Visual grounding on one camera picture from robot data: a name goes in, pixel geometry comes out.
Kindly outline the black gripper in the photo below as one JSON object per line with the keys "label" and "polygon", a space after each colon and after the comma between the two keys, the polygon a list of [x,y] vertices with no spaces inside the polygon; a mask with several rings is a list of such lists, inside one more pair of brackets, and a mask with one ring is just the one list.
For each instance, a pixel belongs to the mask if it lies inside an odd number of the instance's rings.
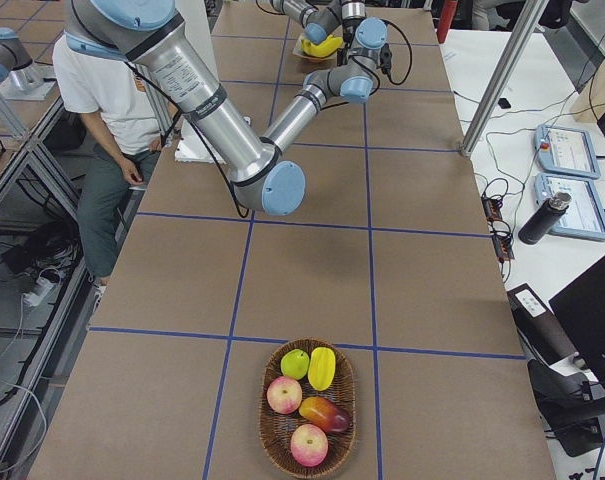
{"label": "black gripper", "polygon": [[337,51],[336,51],[336,65],[344,66],[348,63],[350,58],[350,43],[344,43]]}

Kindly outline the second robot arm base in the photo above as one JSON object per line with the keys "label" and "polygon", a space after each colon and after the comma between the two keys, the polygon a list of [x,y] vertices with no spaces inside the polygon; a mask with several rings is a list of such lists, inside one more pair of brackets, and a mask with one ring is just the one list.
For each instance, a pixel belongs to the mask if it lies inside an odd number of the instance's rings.
{"label": "second robot arm base", "polygon": [[0,27],[0,93],[5,99],[43,101],[55,81],[52,68],[38,65],[14,30]]}

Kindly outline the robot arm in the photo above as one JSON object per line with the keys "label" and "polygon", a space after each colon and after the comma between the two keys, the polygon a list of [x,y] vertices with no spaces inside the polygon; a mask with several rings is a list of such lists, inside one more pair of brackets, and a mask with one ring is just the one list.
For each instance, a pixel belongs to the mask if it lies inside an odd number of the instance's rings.
{"label": "robot arm", "polygon": [[268,4],[274,14],[296,21],[314,45],[324,42],[337,29],[342,32],[343,42],[350,45],[357,27],[367,18],[365,2],[360,0],[333,0],[321,7],[298,0],[270,0]]}

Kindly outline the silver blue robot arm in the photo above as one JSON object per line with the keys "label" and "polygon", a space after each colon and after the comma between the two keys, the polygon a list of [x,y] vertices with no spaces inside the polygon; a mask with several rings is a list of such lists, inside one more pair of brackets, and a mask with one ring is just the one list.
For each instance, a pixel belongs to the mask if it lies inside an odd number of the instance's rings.
{"label": "silver blue robot arm", "polygon": [[368,100],[387,43],[387,25],[367,16],[362,1],[333,1],[324,9],[306,1],[274,1],[271,6],[303,27],[313,44],[342,29],[347,51],[338,66],[305,78],[264,136],[252,130],[186,39],[185,21],[174,2],[69,1],[65,33],[69,47],[80,54],[147,67],[160,90],[227,163],[238,202],[283,216],[299,207],[306,186],[301,167],[283,160],[283,152],[331,98],[357,104]]}

